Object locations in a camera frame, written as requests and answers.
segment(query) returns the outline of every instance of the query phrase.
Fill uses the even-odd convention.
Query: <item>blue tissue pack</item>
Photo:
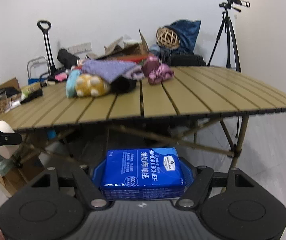
[[[176,198],[184,189],[175,148],[107,152],[101,190],[109,200]]]

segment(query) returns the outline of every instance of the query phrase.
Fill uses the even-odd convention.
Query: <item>wall outlet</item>
[[[80,53],[83,53],[83,52],[92,51],[92,45],[91,45],[90,42],[82,43],[82,44],[79,44],[79,45],[68,47],[68,48],[66,48],[66,50],[69,53],[71,53],[71,54],[80,54]]]

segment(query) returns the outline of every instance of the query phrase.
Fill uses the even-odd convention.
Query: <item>tripod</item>
[[[231,59],[230,35],[231,35],[233,50],[234,50],[234,57],[235,57],[235,68],[236,68],[236,71],[241,72],[240,59],[239,59],[239,53],[238,53],[237,45],[236,45],[235,33],[234,33],[234,29],[233,29],[231,19],[228,16],[228,9],[233,8],[234,10],[236,10],[238,12],[241,12],[241,10],[239,8],[233,7],[232,6],[233,3],[236,3],[236,4],[241,5],[241,6],[245,6],[245,7],[250,7],[250,2],[246,2],[243,0],[227,0],[227,3],[223,2],[223,3],[219,4],[219,7],[224,8],[225,11],[222,13],[222,23],[221,23],[221,26],[219,29],[219,33],[216,37],[216,42],[215,42],[209,63],[207,65],[209,66],[211,64],[211,61],[212,61],[212,58],[214,56],[216,47],[217,47],[218,42],[221,38],[223,28],[225,27],[225,33],[227,34],[227,63],[226,63],[226,67],[231,68],[231,62],[230,62],[230,59]],[[239,135],[239,124],[240,124],[240,117],[238,116],[237,117],[237,129],[236,129],[235,137],[238,137],[238,135]]]

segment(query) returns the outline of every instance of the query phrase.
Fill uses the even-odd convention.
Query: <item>gray ribbed surface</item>
[[[68,240],[218,240],[193,212],[171,201],[116,201],[112,208],[92,212]]]

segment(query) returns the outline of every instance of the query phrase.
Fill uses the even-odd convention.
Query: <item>pile of clothes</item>
[[[66,83],[67,97],[99,97],[107,93],[123,94],[136,88],[137,81],[147,77],[150,84],[159,84],[174,76],[166,64],[149,54],[142,65],[120,60],[88,59],[70,73]]]

